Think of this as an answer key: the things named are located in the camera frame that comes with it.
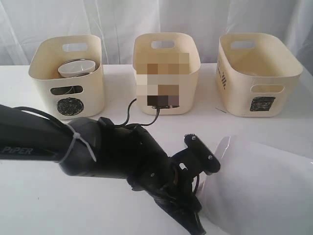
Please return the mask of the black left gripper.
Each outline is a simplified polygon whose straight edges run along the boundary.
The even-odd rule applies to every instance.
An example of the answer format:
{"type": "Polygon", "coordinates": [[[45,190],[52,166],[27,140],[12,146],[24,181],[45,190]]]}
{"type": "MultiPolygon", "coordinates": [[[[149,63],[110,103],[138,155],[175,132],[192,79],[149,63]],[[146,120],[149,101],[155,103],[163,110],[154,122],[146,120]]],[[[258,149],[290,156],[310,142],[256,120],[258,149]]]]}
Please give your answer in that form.
{"type": "Polygon", "coordinates": [[[139,124],[115,125],[98,120],[101,149],[97,176],[125,179],[134,191],[146,191],[190,235],[205,235],[198,212],[201,205],[188,177],[139,124]]]}

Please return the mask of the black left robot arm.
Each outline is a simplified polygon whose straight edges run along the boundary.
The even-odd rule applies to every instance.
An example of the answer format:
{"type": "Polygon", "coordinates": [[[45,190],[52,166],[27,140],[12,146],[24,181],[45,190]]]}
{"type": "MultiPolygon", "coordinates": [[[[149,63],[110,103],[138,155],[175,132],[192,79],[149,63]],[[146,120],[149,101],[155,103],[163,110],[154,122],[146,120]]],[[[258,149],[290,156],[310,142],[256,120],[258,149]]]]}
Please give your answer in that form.
{"type": "Polygon", "coordinates": [[[190,234],[203,235],[196,191],[209,167],[198,138],[184,140],[186,149],[169,157],[139,124],[118,126],[104,117],[64,124],[37,109],[0,108],[1,159],[55,162],[69,176],[125,179],[190,234]]]}

